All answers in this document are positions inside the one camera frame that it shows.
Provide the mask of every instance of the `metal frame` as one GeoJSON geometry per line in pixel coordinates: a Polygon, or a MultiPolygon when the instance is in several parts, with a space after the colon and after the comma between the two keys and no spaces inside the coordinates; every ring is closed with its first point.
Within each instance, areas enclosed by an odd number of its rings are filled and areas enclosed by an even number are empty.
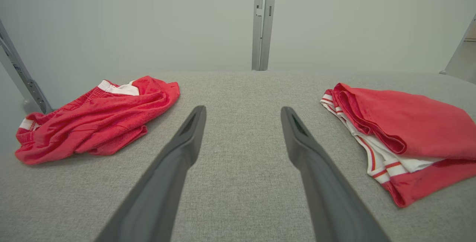
{"type": "Polygon", "coordinates": [[[473,29],[473,26],[474,26],[475,23],[476,23],[476,14],[473,17],[473,20],[471,20],[471,22],[469,23],[468,29],[466,29],[466,32],[464,32],[464,36],[461,39],[461,41],[459,42],[458,47],[456,47],[456,50],[454,51],[453,55],[451,56],[451,59],[449,60],[448,64],[445,66],[444,70],[440,71],[440,74],[443,74],[443,75],[446,74],[446,70],[448,69],[450,64],[452,64],[452,61],[454,61],[455,56],[461,50],[461,47],[463,46],[463,42],[466,40],[466,37],[469,35],[469,32],[473,29]]]}
{"type": "Polygon", "coordinates": [[[13,67],[15,67],[15,70],[17,71],[18,75],[22,79],[23,83],[27,87],[29,93],[41,109],[43,113],[50,113],[52,112],[52,108],[49,105],[48,101],[46,100],[43,92],[39,88],[38,84],[36,81],[34,81],[28,70],[25,67],[25,64],[22,61],[22,58],[20,58],[20,55],[17,52],[17,49],[15,49],[15,46],[13,45],[12,40],[8,36],[7,30],[5,27],[3,27],[3,24],[0,20],[0,45],[2,46],[3,50],[7,54],[8,58],[10,59],[11,63],[13,64],[13,67]]]}
{"type": "Polygon", "coordinates": [[[15,86],[18,88],[19,92],[22,94],[23,101],[22,103],[12,104],[12,106],[16,106],[20,110],[23,109],[25,115],[31,113],[41,113],[41,109],[33,100],[33,96],[28,91],[27,86],[23,83],[22,78],[17,73],[17,70],[12,64],[12,61],[8,57],[7,53],[3,49],[3,45],[0,45],[0,62],[5,71],[7,72],[10,79],[13,81],[15,86]]]}
{"type": "Polygon", "coordinates": [[[264,8],[263,38],[261,39],[260,71],[267,70],[271,28],[273,26],[274,0],[266,0],[264,8]]]}
{"type": "Polygon", "coordinates": [[[260,43],[261,43],[261,18],[263,15],[263,0],[255,0],[253,6],[253,52],[251,69],[260,70],[260,43]]]}

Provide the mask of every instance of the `metal bracket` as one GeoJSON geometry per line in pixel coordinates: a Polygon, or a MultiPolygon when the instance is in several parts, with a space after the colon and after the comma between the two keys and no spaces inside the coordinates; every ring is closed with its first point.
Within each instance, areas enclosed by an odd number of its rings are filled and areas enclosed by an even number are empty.
{"type": "Polygon", "coordinates": [[[49,105],[48,101],[46,100],[43,92],[39,88],[38,84],[34,79],[31,78],[29,72],[27,71],[25,64],[23,63],[22,59],[18,55],[17,50],[13,46],[12,40],[7,34],[5,27],[0,20],[0,45],[2,46],[3,50],[7,54],[8,58],[10,59],[13,67],[17,71],[18,75],[22,79],[25,86],[28,88],[29,93],[41,109],[43,113],[50,113],[52,112],[52,108],[49,105]]]}
{"type": "Polygon", "coordinates": [[[263,9],[256,8],[256,15],[263,16],[264,14],[265,14],[265,11],[263,9]]]}

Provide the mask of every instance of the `white wall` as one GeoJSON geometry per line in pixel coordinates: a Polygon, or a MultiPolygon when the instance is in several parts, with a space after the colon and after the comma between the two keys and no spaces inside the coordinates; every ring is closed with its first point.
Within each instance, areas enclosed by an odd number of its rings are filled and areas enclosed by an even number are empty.
{"type": "Polygon", "coordinates": [[[0,0],[0,18],[53,108],[102,79],[251,70],[254,0],[0,0]]]}
{"type": "Polygon", "coordinates": [[[26,116],[22,107],[23,95],[10,78],[7,69],[15,70],[0,47],[0,156],[13,154],[19,148],[15,134],[26,116]]]}
{"type": "Polygon", "coordinates": [[[276,0],[270,70],[445,69],[476,0],[276,0]]]}

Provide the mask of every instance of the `folded red shorts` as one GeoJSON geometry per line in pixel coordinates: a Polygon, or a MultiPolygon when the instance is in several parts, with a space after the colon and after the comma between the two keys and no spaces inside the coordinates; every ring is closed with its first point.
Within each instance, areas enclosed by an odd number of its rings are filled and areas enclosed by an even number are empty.
{"type": "Polygon", "coordinates": [[[43,115],[28,115],[17,131],[17,159],[33,165],[74,153],[111,155],[147,133],[146,122],[179,98],[177,83],[145,76],[119,86],[110,81],[43,115]]]}
{"type": "Polygon", "coordinates": [[[367,173],[399,207],[476,176],[476,125],[460,108],[342,83],[327,90],[320,103],[366,149],[367,173]]]}

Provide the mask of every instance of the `gray textured surface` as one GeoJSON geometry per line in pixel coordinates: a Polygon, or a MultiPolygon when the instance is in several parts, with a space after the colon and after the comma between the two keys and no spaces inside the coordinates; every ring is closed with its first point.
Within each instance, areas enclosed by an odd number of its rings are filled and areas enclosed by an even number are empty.
{"type": "MultiPolygon", "coordinates": [[[[399,209],[366,174],[364,150],[318,101],[338,82],[423,94],[476,119],[476,85],[438,74],[317,75],[167,72],[182,96],[149,134],[109,157],[76,155],[29,167],[0,158],[0,241],[92,241],[196,105],[207,106],[172,240],[312,241],[304,189],[287,158],[282,106],[292,106],[394,242],[473,241],[476,178],[399,209]]],[[[114,80],[126,83],[134,78],[114,80]]]]}

